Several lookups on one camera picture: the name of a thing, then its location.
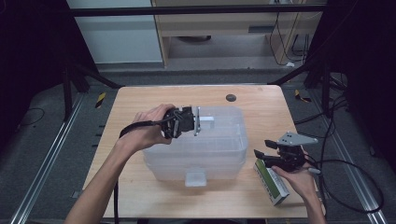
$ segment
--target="green box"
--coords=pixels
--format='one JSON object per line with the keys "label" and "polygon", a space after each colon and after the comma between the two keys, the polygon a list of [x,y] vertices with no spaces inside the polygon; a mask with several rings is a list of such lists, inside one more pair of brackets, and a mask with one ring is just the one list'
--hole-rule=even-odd
{"label": "green box", "polygon": [[260,159],[256,160],[254,169],[267,189],[273,205],[282,203],[290,194],[282,178],[271,168],[266,168],[264,161]]}

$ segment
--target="small round object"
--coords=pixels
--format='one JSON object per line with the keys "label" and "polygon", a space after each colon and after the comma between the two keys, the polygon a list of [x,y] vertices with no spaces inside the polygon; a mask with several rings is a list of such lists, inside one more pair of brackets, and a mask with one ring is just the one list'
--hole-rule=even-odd
{"label": "small round object", "polygon": [[228,94],[228,95],[225,96],[225,99],[228,102],[234,102],[236,100],[236,96],[234,94]]}

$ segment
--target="clear plastic container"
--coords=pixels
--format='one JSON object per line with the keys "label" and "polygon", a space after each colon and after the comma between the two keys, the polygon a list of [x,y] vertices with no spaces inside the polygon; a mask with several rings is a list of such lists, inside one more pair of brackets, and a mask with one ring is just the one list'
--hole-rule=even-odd
{"label": "clear plastic container", "polygon": [[147,167],[159,180],[185,180],[187,187],[207,179],[234,179],[246,161],[248,138],[242,110],[201,106],[201,131],[183,133],[171,145],[143,150]]}

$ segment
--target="aluminum rail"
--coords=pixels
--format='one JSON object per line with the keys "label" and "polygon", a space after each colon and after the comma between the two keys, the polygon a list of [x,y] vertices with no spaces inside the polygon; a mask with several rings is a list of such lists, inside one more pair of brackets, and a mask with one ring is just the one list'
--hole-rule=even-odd
{"label": "aluminum rail", "polygon": [[81,104],[84,99],[84,94],[79,93],[78,97],[75,101],[75,104],[73,106],[73,112],[70,116],[70,118],[64,122],[62,125],[60,131],[58,132],[57,136],[55,137],[55,140],[52,143],[51,148],[49,149],[49,152],[44,159],[43,163],[41,164],[40,169],[38,170],[35,180],[33,181],[32,185],[26,192],[20,206],[18,207],[17,211],[14,213],[14,215],[11,218],[11,224],[23,224],[26,222],[27,218],[30,215],[30,212],[32,211],[33,206],[35,205],[35,201],[40,194],[40,191],[42,190],[48,175],[50,174],[51,168],[53,164],[56,161],[56,158],[58,157],[59,152],[61,151],[61,148],[64,144],[64,140],[66,136],[69,134],[70,129],[76,119],[76,116],[78,114],[78,111],[81,108]]}

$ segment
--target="cable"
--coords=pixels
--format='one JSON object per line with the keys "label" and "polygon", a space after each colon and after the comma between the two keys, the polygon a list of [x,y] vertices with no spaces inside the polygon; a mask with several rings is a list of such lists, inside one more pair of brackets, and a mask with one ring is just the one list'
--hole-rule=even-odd
{"label": "cable", "polygon": [[346,207],[346,208],[348,208],[348,209],[350,209],[350,210],[353,210],[353,211],[355,211],[355,212],[362,213],[362,214],[375,213],[375,212],[378,212],[379,210],[381,210],[381,209],[384,207],[384,203],[385,203],[384,193],[382,192],[381,188],[376,184],[375,180],[374,180],[366,171],[364,171],[361,167],[359,167],[359,166],[356,165],[356,164],[353,164],[352,162],[349,162],[349,161],[342,161],[342,160],[324,160],[324,161],[321,161],[321,163],[324,163],[324,162],[341,162],[341,163],[344,163],[344,164],[353,166],[354,168],[358,169],[362,174],[364,174],[364,175],[372,182],[372,184],[374,185],[375,189],[377,190],[378,195],[379,195],[379,198],[380,198],[380,203],[379,203],[378,207],[375,208],[375,209],[372,209],[372,210],[363,210],[363,209],[359,209],[359,208],[353,207],[353,206],[351,206],[351,205],[348,205],[347,203],[344,203],[343,201],[341,201],[340,199],[338,199],[331,191],[329,191],[329,188],[328,188],[328,186],[326,185],[325,179],[324,179],[324,177],[322,177],[322,178],[321,178],[322,186],[326,189],[327,193],[328,193],[336,202],[340,203],[341,205],[343,205],[344,207]]}
{"label": "cable", "polygon": [[22,123],[21,126],[28,126],[28,125],[35,124],[35,123],[39,122],[40,120],[42,120],[44,118],[44,115],[46,114],[46,112],[42,108],[30,108],[30,109],[28,109],[28,111],[29,110],[40,110],[42,112],[42,114],[41,114],[40,118],[38,118],[37,120],[30,122],[30,123]]}
{"label": "cable", "polygon": [[[375,212],[378,212],[379,210],[381,210],[382,207],[384,206],[384,203],[385,203],[385,202],[384,202],[384,201],[385,201],[385,200],[384,200],[384,194],[383,194],[381,188],[376,184],[375,180],[374,180],[366,171],[364,171],[361,167],[359,167],[358,165],[355,165],[355,164],[353,164],[353,163],[351,163],[351,162],[349,162],[349,161],[342,161],[342,160],[324,160],[324,150],[325,150],[325,146],[326,146],[326,141],[327,141],[327,138],[330,136],[330,130],[332,129],[332,126],[333,126],[333,124],[334,124],[334,120],[333,120],[334,111],[335,111],[339,106],[344,106],[344,105],[343,105],[343,102],[346,101],[346,100],[344,99],[344,100],[342,100],[342,101],[340,101],[340,102],[337,103],[337,101],[338,101],[339,99],[341,99],[342,97],[344,97],[344,95],[341,95],[341,96],[337,97],[337,98],[333,101],[333,104],[332,104],[332,107],[331,107],[329,128],[328,128],[327,131],[326,131],[326,134],[325,134],[325,137],[324,137],[322,146],[321,146],[320,160],[319,160],[319,161],[315,161],[315,159],[314,159],[313,157],[310,157],[310,156],[309,156],[308,158],[309,158],[311,161],[308,161],[308,163],[310,163],[310,164],[313,165],[315,168],[317,168],[317,169],[320,170],[320,175],[318,176],[318,188],[319,188],[319,193],[320,193],[320,196],[321,196],[321,199],[322,199],[322,203],[323,203],[323,205],[325,206],[325,208],[326,208],[326,206],[327,206],[327,202],[326,202],[326,197],[325,197],[325,194],[324,194],[324,190],[326,190],[326,192],[327,192],[337,203],[343,205],[344,207],[346,207],[346,208],[348,208],[348,209],[350,209],[350,210],[352,210],[352,211],[355,211],[355,212],[358,212],[358,213],[362,213],[362,214],[375,213]],[[372,210],[364,210],[364,209],[359,209],[359,208],[353,207],[353,206],[351,206],[351,205],[349,205],[349,204],[343,202],[342,200],[338,199],[332,192],[329,191],[329,187],[328,187],[327,184],[326,184],[326,181],[325,181],[325,178],[324,178],[324,174],[322,173],[323,163],[325,163],[325,162],[341,162],[341,163],[345,163],[345,164],[347,164],[347,165],[350,165],[350,166],[355,167],[355,168],[358,169],[362,174],[364,174],[364,175],[373,183],[373,185],[375,186],[375,189],[376,189],[377,192],[378,192],[378,195],[379,195],[379,198],[380,198],[380,203],[379,203],[378,207],[375,208],[375,209],[372,209]]]}
{"label": "cable", "polygon": [[[132,123],[125,128],[122,129],[120,132],[120,137],[122,138],[125,134],[131,132],[132,130],[139,128],[139,127],[148,127],[148,126],[155,126],[155,125],[161,125],[162,123],[165,123],[171,119],[177,119],[177,120],[182,120],[183,117],[181,116],[183,112],[174,110],[173,115],[167,117],[166,119],[162,120],[157,120],[157,121],[152,121],[152,120],[146,120],[146,121],[139,121]],[[120,223],[120,218],[119,218],[119,181],[117,180],[116,185],[114,186],[114,197],[113,197],[113,203],[114,203],[114,223],[119,224]]]}
{"label": "cable", "polygon": [[4,5],[4,8],[0,11],[0,15],[1,14],[3,14],[3,13],[5,13],[6,12],[6,10],[7,10],[7,2],[6,2],[6,0],[3,0],[3,5]]}
{"label": "cable", "polygon": [[[275,57],[275,52],[274,52],[274,49],[273,49],[273,47],[272,47],[272,36],[273,36],[273,33],[274,33],[275,29],[277,29],[277,32],[278,32],[278,34],[279,34],[279,39],[280,39],[280,42],[281,42],[281,44],[282,44],[283,53],[285,54],[285,56],[286,56],[292,63],[300,62],[301,60],[294,60],[294,59],[291,59],[291,58],[289,57],[288,53],[286,52],[286,47],[285,47],[285,44],[284,44],[284,42],[283,42],[283,38],[282,38],[282,35],[281,35],[281,33],[280,33],[280,29],[279,29],[279,12],[276,13],[276,21],[275,21],[275,24],[274,24],[274,29],[273,29],[273,31],[271,32],[271,34],[270,34],[270,39],[269,39],[271,51],[273,52],[274,57]],[[275,57],[275,61],[276,61],[276,63],[277,63],[278,65],[286,65],[285,63],[280,63],[280,62],[278,62],[277,59],[276,59],[276,57]]]}

